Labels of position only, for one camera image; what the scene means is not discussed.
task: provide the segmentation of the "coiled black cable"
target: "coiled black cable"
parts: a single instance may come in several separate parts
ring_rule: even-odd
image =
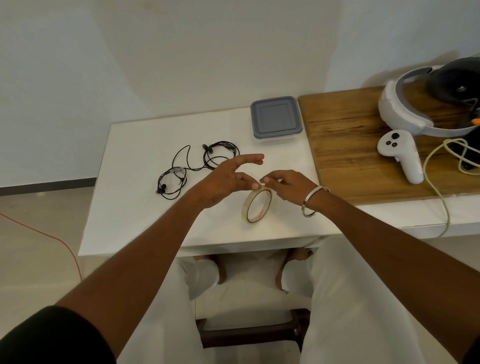
[[[229,150],[230,152],[232,152],[233,157],[240,154],[240,150],[235,144],[233,144],[232,142],[227,142],[225,140],[221,140],[221,141],[213,143],[209,146],[207,146],[206,144],[203,144],[202,146],[205,149],[204,156],[203,156],[204,165],[201,166],[201,167],[192,168],[190,166],[189,162],[188,162],[188,156],[189,156],[190,149],[191,149],[192,146],[191,145],[184,146],[173,157],[172,167],[169,168],[167,171],[163,172],[160,175],[160,177],[158,178],[157,189],[156,189],[157,194],[161,195],[164,199],[175,200],[180,195],[181,189],[187,184],[187,171],[188,170],[191,170],[191,171],[194,171],[194,172],[202,170],[204,168],[207,168],[209,170],[214,170],[220,164],[220,163],[216,163],[215,159],[218,159],[218,158],[221,158],[221,159],[224,159],[224,160],[230,159],[226,156],[214,156],[214,157],[210,156],[210,154],[213,153],[213,148],[215,148],[216,146],[222,146],[225,149]],[[187,166],[186,167],[175,166],[174,165],[175,164],[175,159],[177,158],[178,154],[182,150],[184,150],[185,148],[187,148],[187,157],[185,158]],[[179,181],[180,181],[179,182],[179,187],[173,192],[166,192],[167,185],[162,184],[162,179],[170,173],[173,173],[179,179]]]

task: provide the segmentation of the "hand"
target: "hand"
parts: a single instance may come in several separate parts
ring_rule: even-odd
[[[225,160],[187,193],[193,194],[199,199],[203,208],[209,208],[218,204],[232,192],[257,190],[262,186],[255,178],[235,171],[245,163],[263,164],[263,158],[263,154],[241,154]]]
[[[261,178],[260,182],[274,190],[281,199],[299,206],[305,197],[318,187],[303,174],[294,170],[275,170]]]

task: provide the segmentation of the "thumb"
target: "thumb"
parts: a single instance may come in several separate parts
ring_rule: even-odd
[[[275,192],[280,192],[285,187],[285,185],[282,185],[279,181],[270,177],[263,177],[261,181],[265,183],[265,186],[267,186],[268,188],[271,188]]]

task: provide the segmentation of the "bangle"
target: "bangle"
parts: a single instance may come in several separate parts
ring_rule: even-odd
[[[326,190],[328,192],[330,192],[330,190],[328,189],[328,187],[323,187],[323,186],[318,186],[318,187],[315,187],[308,195],[307,197],[305,197],[305,200],[303,200],[303,203],[301,204],[301,211],[302,211],[302,214],[306,217],[306,218],[311,218],[313,215],[315,215],[317,212],[314,211],[312,212],[311,214],[305,214],[305,207],[308,203],[308,200],[310,200],[310,197],[313,196],[313,194],[315,192],[317,192],[318,190]]]

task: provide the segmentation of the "red wire on floor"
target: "red wire on floor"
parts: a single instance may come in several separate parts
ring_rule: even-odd
[[[63,245],[65,245],[65,247],[68,249],[68,251],[70,252],[70,254],[72,255],[73,259],[75,260],[75,265],[77,266],[77,271],[78,271],[78,275],[80,277],[80,281],[82,281],[82,273],[80,272],[80,267],[78,265],[78,261],[77,261],[77,258],[75,257],[75,254],[73,254],[72,250],[70,249],[70,247],[63,241],[63,240],[60,240],[59,238],[56,238],[55,236],[51,236],[51,235],[48,235],[47,233],[44,233],[40,230],[37,230],[37,229],[34,229],[28,225],[25,225],[25,224],[22,224],[21,222],[15,220],[15,219],[12,219],[10,216],[7,216],[7,215],[4,215],[0,212],[0,216],[3,216],[4,218],[7,218],[8,220],[10,221],[13,221],[14,223],[18,224],[18,225],[21,225],[23,226],[24,228],[27,228],[27,229],[30,229],[30,230],[33,230],[33,231],[36,231],[38,232],[39,234],[42,234],[42,235],[45,235],[45,236],[48,236],[49,238],[52,238],[60,243],[62,243]]]

